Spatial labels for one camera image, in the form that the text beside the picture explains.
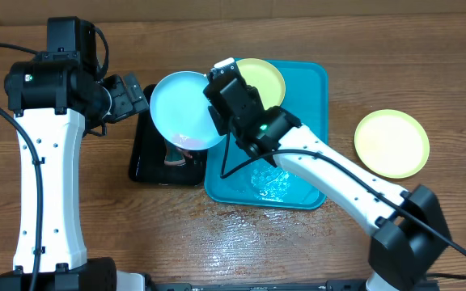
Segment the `yellow plate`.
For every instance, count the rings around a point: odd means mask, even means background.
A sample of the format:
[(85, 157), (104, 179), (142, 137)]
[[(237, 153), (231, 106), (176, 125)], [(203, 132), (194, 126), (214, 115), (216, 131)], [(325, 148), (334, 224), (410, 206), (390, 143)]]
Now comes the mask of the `yellow plate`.
[(282, 104), (286, 84), (274, 65), (257, 58), (244, 58), (236, 63), (246, 83), (258, 90), (264, 109)]
[(391, 179), (417, 174), (430, 155), (430, 141), (421, 124), (393, 109), (365, 116), (355, 129), (354, 148), (367, 168)]

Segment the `light blue plate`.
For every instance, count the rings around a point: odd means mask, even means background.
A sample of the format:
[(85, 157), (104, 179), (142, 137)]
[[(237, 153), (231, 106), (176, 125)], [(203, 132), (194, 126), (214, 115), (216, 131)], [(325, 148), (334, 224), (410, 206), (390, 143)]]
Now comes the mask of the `light blue plate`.
[(150, 115), (165, 140), (183, 150), (207, 150), (224, 136), (215, 127), (204, 95), (209, 84), (204, 74), (180, 71), (169, 74), (154, 88)]

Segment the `green orange sponge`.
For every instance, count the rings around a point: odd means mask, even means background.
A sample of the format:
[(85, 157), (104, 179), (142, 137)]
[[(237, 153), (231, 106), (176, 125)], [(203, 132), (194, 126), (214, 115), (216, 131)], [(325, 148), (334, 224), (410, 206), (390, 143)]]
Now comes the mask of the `green orange sponge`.
[(192, 159), (193, 156), (187, 150), (173, 145), (169, 141), (165, 141), (166, 154), (164, 158), (164, 164), (170, 167), (183, 166), (187, 159)]

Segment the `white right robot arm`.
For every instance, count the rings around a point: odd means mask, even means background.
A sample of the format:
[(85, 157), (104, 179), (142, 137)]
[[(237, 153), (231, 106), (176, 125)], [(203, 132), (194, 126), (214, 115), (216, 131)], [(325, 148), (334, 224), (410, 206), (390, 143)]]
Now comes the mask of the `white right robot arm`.
[(344, 209), (371, 238), (368, 290), (414, 290), (448, 246), (450, 232), (437, 196), (408, 191), (363, 170), (323, 143), (279, 106), (264, 109), (240, 76), (215, 77), (204, 89), (220, 133), (235, 136), (251, 159), (297, 175)]

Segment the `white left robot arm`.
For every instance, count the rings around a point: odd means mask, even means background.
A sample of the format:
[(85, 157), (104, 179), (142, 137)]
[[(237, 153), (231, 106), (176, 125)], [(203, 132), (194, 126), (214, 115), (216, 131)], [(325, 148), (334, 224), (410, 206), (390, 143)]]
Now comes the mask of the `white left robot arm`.
[(19, 129), (21, 217), (0, 290), (148, 290), (147, 275), (88, 258), (79, 215), (83, 137), (148, 108), (135, 76), (103, 78), (77, 61), (24, 61), (11, 67), (5, 91)]

